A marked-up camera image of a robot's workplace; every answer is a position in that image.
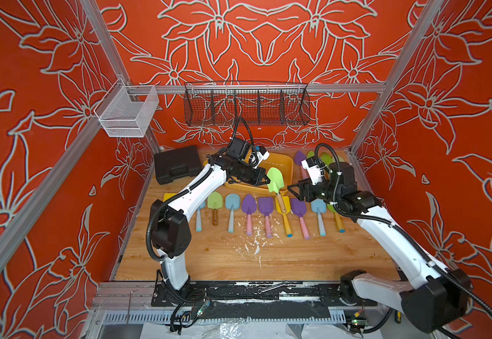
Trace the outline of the purple square shovel pink handle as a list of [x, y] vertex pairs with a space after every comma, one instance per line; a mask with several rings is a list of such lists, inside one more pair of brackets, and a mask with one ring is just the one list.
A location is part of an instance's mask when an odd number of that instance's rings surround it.
[[310, 233], [304, 219], [304, 216], [307, 212], [306, 203], [298, 199], [291, 199], [290, 203], [291, 203], [291, 210], [293, 214], [299, 218], [299, 223], [301, 224], [301, 231], [303, 233], [303, 238], [305, 240], [309, 240]]

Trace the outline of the light blue shovel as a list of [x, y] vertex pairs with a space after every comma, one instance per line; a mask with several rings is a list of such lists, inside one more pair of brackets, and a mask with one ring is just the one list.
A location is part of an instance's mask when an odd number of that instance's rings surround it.
[[225, 200], [225, 207], [229, 210], [228, 232], [234, 233], [235, 212], [240, 209], [240, 196], [238, 194], [228, 194]]
[[197, 209], [197, 213], [196, 213], [196, 231], [197, 232], [201, 232], [202, 231], [202, 227], [203, 227], [203, 224], [202, 224], [202, 210], [206, 207], [206, 202], [203, 201], [198, 209]]
[[325, 230], [325, 223], [323, 221], [322, 215], [327, 212], [326, 203], [321, 199], [315, 199], [310, 203], [311, 210], [317, 215], [318, 218], [318, 228], [321, 237], [325, 237], [327, 232]]

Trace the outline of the pale green shovel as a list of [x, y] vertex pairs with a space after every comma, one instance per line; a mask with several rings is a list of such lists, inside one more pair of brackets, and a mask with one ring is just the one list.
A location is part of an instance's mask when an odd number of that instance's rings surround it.
[[281, 171], [278, 168], [269, 168], [267, 177], [269, 179], [269, 183], [267, 184], [269, 192], [276, 195], [281, 211], [287, 213], [284, 198], [280, 193], [280, 190], [284, 188], [284, 178]]

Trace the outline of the purple pointed shovel pink handle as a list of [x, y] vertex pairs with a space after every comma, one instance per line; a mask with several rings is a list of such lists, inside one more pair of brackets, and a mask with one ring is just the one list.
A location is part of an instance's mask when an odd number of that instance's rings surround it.
[[242, 211], [244, 214], [247, 216], [247, 223], [246, 223], [246, 235], [247, 236], [252, 236], [253, 235], [253, 214], [257, 211], [257, 202], [254, 198], [253, 195], [247, 194], [242, 203]]

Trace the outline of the green shovel wooden handle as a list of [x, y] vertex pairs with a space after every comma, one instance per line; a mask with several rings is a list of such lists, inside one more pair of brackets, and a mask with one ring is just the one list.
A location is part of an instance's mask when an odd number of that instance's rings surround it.
[[212, 211], [212, 225], [219, 225], [219, 210], [223, 207], [223, 197], [219, 192], [212, 192], [207, 199], [207, 206]]

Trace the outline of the yellow shovel purple handle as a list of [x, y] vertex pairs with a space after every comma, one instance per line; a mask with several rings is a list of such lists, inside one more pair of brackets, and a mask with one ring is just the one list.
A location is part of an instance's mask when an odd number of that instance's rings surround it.
[[169, 199], [171, 199], [175, 195], [176, 195], [176, 193], [164, 193], [163, 201], [168, 201]]

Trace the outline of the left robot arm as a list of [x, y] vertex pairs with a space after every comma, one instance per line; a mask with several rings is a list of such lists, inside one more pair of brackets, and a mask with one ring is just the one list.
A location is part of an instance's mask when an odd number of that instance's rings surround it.
[[243, 117], [235, 119], [229, 144], [208, 155], [208, 163], [182, 191], [151, 206], [146, 228], [149, 256], [161, 264], [163, 282], [180, 293], [189, 282], [185, 251], [192, 240], [189, 222], [203, 201], [226, 182], [263, 186], [270, 183], [261, 163], [269, 157], [267, 149], [254, 144], [253, 134]]

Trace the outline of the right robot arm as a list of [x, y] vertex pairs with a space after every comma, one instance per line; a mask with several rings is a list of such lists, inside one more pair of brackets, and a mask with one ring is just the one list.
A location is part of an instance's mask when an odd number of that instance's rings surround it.
[[353, 167], [336, 159], [324, 162], [318, 144], [313, 156], [302, 160], [308, 176], [289, 185], [298, 200], [312, 203], [319, 199], [367, 231], [390, 255], [405, 276], [405, 281], [377, 278], [363, 270], [340, 278], [339, 299], [354, 306], [369, 299], [400, 312], [424, 333], [439, 331], [464, 316], [469, 301], [476, 302], [492, 319], [492, 308], [471, 290], [470, 277], [459, 268], [450, 268], [429, 254], [395, 221], [386, 207], [371, 192], [358, 188]]

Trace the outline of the yellow plastic storage box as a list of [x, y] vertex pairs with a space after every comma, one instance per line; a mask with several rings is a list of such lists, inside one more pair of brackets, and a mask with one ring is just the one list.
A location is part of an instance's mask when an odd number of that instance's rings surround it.
[[[294, 181], [294, 161], [293, 159], [285, 154], [280, 153], [270, 153], [269, 157], [266, 160], [263, 160], [261, 168], [266, 169], [268, 171], [270, 168], [277, 168], [280, 170], [284, 180], [284, 187], [279, 191], [281, 195], [285, 196], [288, 193], [287, 186], [291, 185]], [[229, 184], [225, 183], [229, 189], [239, 190], [248, 192], [255, 196], [274, 196], [268, 190], [267, 185], [264, 186], [250, 186], [247, 184], [239, 183], [239, 184]]]

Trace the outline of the black plastic tool case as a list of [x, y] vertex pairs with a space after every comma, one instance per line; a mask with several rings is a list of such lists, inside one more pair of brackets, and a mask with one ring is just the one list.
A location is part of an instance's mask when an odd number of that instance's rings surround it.
[[184, 177], [196, 177], [202, 171], [195, 145], [155, 154], [154, 167], [156, 181], [160, 185], [170, 184]]

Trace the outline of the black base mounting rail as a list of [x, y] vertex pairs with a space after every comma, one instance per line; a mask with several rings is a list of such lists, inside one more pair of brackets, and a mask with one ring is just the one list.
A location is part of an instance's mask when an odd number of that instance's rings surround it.
[[374, 307], [369, 299], [356, 304], [346, 304], [339, 296], [339, 282], [317, 281], [192, 281], [186, 284], [180, 297], [176, 298], [162, 283], [158, 283], [152, 294], [153, 307], [169, 307], [178, 304], [190, 293], [193, 298], [205, 296], [220, 302], [319, 302], [324, 307]]

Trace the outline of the white mesh wall basket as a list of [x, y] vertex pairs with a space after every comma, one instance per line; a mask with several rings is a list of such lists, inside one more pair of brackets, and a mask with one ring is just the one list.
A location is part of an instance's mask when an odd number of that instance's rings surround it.
[[109, 137], [143, 138], [159, 102], [155, 86], [128, 86], [118, 78], [94, 113]]

